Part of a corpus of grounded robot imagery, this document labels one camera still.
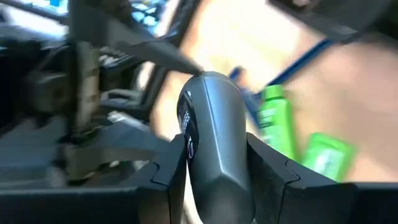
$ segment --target green bottle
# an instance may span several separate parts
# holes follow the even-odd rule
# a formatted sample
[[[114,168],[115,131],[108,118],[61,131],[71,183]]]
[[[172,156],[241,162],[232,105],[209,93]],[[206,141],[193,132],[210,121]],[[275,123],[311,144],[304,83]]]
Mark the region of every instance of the green bottle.
[[[296,160],[292,112],[282,86],[268,86],[262,92],[262,99],[259,122],[264,142],[289,159]]]
[[[353,146],[325,134],[315,133],[310,138],[302,164],[325,177],[341,182],[353,157]]]

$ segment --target green packaging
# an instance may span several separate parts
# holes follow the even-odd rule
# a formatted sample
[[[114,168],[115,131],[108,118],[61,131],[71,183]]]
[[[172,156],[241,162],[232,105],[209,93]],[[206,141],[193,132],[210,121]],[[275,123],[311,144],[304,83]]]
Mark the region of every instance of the green packaging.
[[[302,164],[334,181],[341,182],[352,163],[354,147],[325,134],[312,134]]]
[[[268,86],[262,92],[264,103],[259,109],[263,140],[286,157],[296,160],[293,119],[289,101],[281,85]]]

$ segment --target black gear knob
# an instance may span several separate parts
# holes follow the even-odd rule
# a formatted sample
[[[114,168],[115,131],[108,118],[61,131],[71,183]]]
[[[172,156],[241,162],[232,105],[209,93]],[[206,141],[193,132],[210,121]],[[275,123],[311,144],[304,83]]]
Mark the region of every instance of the black gear knob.
[[[216,72],[192,77],[182,89],[177,114],[202,222],[251,223],[255,205],[247,165],[246,116],[237,86]]]

